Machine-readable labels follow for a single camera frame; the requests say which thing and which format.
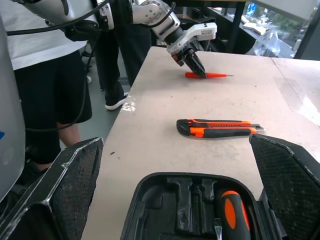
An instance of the box cutter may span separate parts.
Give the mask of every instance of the box cutter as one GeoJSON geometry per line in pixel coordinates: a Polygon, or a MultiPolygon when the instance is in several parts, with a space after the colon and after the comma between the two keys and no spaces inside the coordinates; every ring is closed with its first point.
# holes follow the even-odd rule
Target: box cutter
{"type": "Polygon", "coordinates": [[[264,131],[259,124],[249,121],[205,119],[179,119],[176,121],[176,129],[185,136],[198,138],[249,136],[264,131]]]}

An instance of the black sneaker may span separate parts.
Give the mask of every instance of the black sneaker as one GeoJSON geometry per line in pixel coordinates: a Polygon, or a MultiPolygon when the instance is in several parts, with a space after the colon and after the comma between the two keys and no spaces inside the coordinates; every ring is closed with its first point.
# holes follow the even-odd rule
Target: black sneaker
{"type": "Polygon", "coordinates": [[[128,94],[129,94],[128,92],[125,92],[123,94],[123,96],[120,96],[118,98],[106,97],[105,98],[105,108],[109,111],[116,110],[117,108],[122,106],[122,104],[125,103],[128,94]]]}

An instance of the black tool case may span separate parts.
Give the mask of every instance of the black tool case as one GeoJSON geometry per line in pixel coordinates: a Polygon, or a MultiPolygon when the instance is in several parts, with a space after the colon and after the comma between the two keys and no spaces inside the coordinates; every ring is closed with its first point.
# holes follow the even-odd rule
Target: black tool case
{"type": "MultiPolygon", "coordinates": [[[[230,177],[154,173],[136,187],[120,239],[216,240],[221,209],[215,196],[230,189],[241,196],[251,240],[320,240],[319,163],[303,147],[282,139],[254,134],[250,143],[264,185],[259,201],[230,177]]],[[[233,240],[223,226],[222,239],[233,240]]]]}

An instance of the person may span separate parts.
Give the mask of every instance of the person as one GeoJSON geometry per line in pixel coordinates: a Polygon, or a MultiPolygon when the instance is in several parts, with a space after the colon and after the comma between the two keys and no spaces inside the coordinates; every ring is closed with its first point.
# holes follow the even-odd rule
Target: person
{"type": "MultiPolygon", "coordinates": [[[[6,31],[47,27],[45,22],[21,4],[0,1],[0,15],[6,31]]],[[[81,141],[77,124],[85,85],[82,115],[76,123],[92,116],[85,69],[79,49],[86,42],[72,42],[60,30],[8,36],[24,123],[26,153],[39,171],[47,169],[60,153],[60,141],[68,147],[81,141]]]]}
{"type": "Polygon", "coordinates": [[[150,28],[139,24],[116,26],[108,32],[102,32],[94,52],[100,86],[105,94],[105,108],[115,110],[126,100],[119,80],[119,48],[124,61],[130,86],[133,85],[138,72],[151,47],[150,28]]]}

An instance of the white t-shirt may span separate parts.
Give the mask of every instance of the white t-shirt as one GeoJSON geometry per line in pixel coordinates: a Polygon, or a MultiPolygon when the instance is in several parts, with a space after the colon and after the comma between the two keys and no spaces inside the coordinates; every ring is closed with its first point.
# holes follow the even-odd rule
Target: white t-shirt
{"type": "MultiPolygon", "coordinates": [[[[0,0],[0,15],[6,31],[45,28],[47,25],[19,3],[0,0]]],[[[71,54],[86,45],[73,42],[61,30],[8,36],[8,48],[14,70],[71,54]]]]}

